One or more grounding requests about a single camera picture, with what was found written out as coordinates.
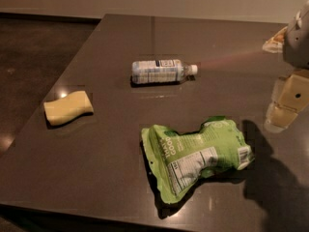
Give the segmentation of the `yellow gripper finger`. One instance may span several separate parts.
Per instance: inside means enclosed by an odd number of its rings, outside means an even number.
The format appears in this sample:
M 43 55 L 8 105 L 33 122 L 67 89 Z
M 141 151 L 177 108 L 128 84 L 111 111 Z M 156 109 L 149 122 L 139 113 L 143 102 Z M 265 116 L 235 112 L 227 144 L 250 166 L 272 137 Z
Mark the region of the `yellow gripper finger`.
M 270 39 L 265 41 L 262 46 L 262 50 L 269 53 L 282 53 L 287 29 L 288 27 L 285 26 L 275 35 L 273 35 Z
M 286 130 L 309 105 L 309 71 L 302 69 L 280 76 L 274 85 L 268 106 L 265 128 L 279 133 Z

